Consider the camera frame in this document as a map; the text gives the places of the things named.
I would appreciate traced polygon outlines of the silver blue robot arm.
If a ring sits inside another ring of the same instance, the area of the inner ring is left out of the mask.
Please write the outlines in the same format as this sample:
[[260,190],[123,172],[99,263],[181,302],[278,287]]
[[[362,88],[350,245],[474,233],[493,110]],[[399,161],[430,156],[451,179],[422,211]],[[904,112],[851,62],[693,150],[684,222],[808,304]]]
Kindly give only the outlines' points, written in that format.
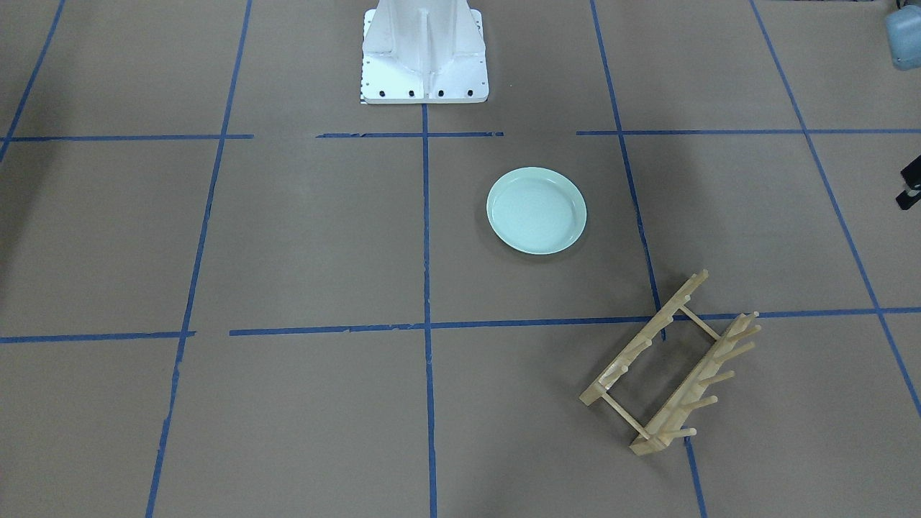
[[885,17],[891,61],[898,70],[920,68],[920,6],[904,4]]

